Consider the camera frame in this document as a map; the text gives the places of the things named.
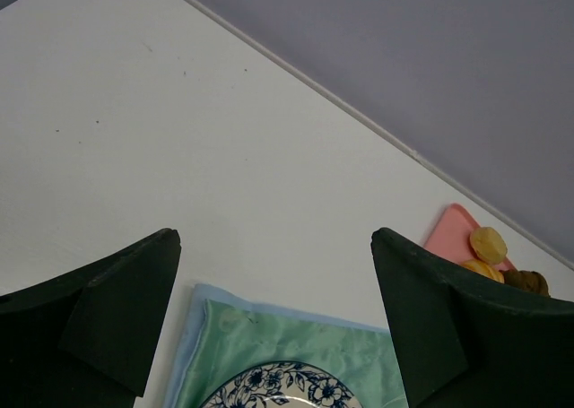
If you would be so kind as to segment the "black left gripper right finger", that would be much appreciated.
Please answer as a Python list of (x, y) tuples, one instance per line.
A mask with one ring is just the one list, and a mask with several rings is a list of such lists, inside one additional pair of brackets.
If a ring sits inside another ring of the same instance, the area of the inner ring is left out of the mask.
[(572, 406), (571, 302), (485, 278), (388, 228), (371, 251), (410, 406)]

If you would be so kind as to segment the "dark chocolate croissant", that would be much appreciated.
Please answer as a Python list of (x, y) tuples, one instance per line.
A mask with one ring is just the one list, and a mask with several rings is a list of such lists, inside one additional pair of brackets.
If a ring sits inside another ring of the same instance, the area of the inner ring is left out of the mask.
[(535, 271), (508, 270), (501, 272), (504, 282), (522, 291), (532, 292), (541, 296), (550, 297), (549, 286), (546, 279)]

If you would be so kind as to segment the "striped yellow bread roll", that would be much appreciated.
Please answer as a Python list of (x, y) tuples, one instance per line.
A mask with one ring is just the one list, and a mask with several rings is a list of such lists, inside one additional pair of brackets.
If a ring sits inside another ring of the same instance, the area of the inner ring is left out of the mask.
[(464, 261), (461, 264), (465, 269), (478, 273), (486, 278), (494, 280), (496, 282), (504, 283), (504, 276), (501, 271), (495, 269), (491, 265), (477, 259), (471, 259)]

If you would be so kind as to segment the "round beige bun far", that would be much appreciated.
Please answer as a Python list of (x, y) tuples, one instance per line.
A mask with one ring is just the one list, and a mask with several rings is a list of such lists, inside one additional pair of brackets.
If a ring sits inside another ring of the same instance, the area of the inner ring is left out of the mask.
[(489, 265), (498, 265), (507, 257), (508, 247), (502, 236), (492, 227), (479, 227), (469, 236), (476, 256)]

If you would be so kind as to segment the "pink plastic tray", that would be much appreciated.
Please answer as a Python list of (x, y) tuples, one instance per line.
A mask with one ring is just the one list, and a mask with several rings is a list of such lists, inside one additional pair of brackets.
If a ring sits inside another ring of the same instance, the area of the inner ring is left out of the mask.
[[(435, 256), (460, 266), (467, 260), (481, 260), (469, 243), (470, 233), (479, 227), (487, 226), (480, 226), (462, 205), (452, 204), (441, 214), (423, 247)], [(502, 263), (491, 266), (501, 272), (517, 270), (509, 261), (508, 254)]]

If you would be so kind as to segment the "green cloth napkin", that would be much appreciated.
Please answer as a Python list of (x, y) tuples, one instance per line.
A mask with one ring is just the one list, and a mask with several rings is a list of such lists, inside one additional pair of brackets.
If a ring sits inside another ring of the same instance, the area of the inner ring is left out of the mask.
[(301, 361), (341, 379), (365, 407), (406, 407), (387, 329), (239, 298), (209, 284), (192, 290), (164, 406), (197, 407), (246, 369)]

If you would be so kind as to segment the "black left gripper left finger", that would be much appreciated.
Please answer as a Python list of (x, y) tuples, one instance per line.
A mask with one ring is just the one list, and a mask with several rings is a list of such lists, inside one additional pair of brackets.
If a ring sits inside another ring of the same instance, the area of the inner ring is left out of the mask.
[(144, 395), (181, 254), (162, 229), (1, 298), (3, 407), (131, 407)]

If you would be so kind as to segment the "blue floral ceramic plate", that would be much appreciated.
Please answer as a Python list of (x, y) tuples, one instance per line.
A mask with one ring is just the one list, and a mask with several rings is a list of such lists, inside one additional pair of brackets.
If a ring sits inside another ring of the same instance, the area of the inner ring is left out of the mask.
[(339, 378), (297, 361), (257, 365), (221, 385), (202, 403), (207, 408), (353, 408), (361, 403)]

